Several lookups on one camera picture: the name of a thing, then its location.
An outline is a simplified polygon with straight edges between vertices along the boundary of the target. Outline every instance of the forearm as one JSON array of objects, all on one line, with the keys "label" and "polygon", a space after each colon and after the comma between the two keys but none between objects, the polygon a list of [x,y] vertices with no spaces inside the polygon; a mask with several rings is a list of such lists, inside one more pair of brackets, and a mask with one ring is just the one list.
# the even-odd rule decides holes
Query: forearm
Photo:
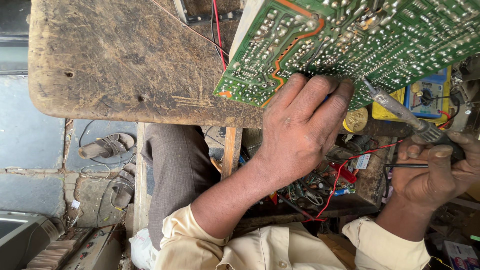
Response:
[{"label": "forearm", "polygon": [[398,237],[418,242],[423,239],[433,210],[412,204],[394,191],[375,222]]},{"label": "forearm", "polygon": [[261,162],[254,157],[192,203],[195,220],[209,235],[227,237],[247,209],[272,192],[267,178]]}]

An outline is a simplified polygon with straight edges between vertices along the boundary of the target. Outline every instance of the red wire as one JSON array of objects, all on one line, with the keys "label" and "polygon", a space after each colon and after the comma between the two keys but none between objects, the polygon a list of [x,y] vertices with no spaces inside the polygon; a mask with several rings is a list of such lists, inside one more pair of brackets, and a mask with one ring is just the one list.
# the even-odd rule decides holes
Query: red wire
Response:
[{"label": "red wire", "polygon": [[450,121],[451,116],[450,116],[450,114],[448,114],[448,112],[445,112],[443,110],[438,110],[438,112],[441,112],[441,113],[443,113],[444,115],[447,116],[447,121],[438,126],[438,128],[443,128],[444,126],[446,126],[448,124],[448,121]]},{"label": "red wire", "polygon": [[320,215],[322,214],[322,212],[328,207],[328,204],[330,203],[330,198],[332,197],[333,193],[335,192],[336,183],[337,183],[337,181],[338,181],[338,178],[340,177],[340,170],[342,169],[342,167],[343,167],[349,160],[354,159],[354,158],[358,158],[359,156],[362,156],[362,155],[365,155],[365,154],[368,154],[368,153],[372,153],[372,152],[378,151],[378,150],[380,150],[380,149],[382,149],[382,148],[394,146],[394,145],[396,145],[396,144],[398,144],[398,143],[400,143],[400,142],[402,142],[402,141],[403,141],[403,140],[399,140],[399,141],[397,141],[396,143],[392,143],[392,144],[389,144],[389,145],[380,146],[379,148],[365,151],[365,152],[363,152],[361,155],[353,156],[353,157],[349,158],[348,160],[346,160],[346,161],[338,168],[338,172],[337,172],[336,178],[335,178],[335,183],[333,184],[332,193],[330,193],[330,196],[328,196],[328,200],[327,200],[327,203],[325,204],[325,207],[318,213],[318,215],[315,217],[315,220],[316,220],[316,221],[325,221],[325,220],[318,219],[318,217],[320,217]]},{"label": "red wire", "polygon": [[[213,7],[215,9],[215,19],[216,19],[216,32],[218,34],[218,45],[222,46],[222,39],[220,38],[220,24],[218,23],[218,11],[216,10],[216,0],[213,0]],[[222,58],[223,71],[227,69],[225,66],[225,58],[223,58],[223,52],[220,50],[220,57]]]}]

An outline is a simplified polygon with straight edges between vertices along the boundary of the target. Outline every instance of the printed circuit board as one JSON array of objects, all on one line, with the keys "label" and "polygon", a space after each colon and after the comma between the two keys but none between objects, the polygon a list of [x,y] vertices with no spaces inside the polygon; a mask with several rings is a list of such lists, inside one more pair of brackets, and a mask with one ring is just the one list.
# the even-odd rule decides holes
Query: printed circuit board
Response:
[{"label": "printed circuit board", "polygon": [[213,94],[255,106],[300,72],[351,79],[356,110],[364,76],[391,93],[480,51],[480,0],[254,2]]}]

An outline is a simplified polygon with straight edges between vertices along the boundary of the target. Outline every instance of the cardboard box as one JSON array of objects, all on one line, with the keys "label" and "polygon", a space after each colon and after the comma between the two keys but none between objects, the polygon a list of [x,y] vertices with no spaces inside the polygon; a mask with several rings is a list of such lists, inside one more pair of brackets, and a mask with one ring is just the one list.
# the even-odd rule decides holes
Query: cardboard box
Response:
[{"label": "cardboard box", "polygon": [[443,252],[454,270],[480,270],[477,255],[469,245],[444,241]]}]

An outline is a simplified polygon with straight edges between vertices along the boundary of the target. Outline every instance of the worn wooden table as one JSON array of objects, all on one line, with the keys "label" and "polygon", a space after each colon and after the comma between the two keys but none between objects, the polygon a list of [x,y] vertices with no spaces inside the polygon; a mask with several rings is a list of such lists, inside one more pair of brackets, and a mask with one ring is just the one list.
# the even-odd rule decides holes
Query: worn wooden table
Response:
[{"label": "worn wooden table", "polygon": [[[176,14],[172,0],[158,2]],[[192,13],[210,13],[210,0],[191,2]],[[239,7],[219,2],[219,12]],[[221,23],[224,48],[237,25]],[[211,35],[209,25],[195,29]],[[263,109],[212,95],[222,74],[214,46],[149,0],[33,0],[28,62],[30,97],[48,115],[261,127]],[[373,121],[364,133],[402,136],[403,129]]]}]

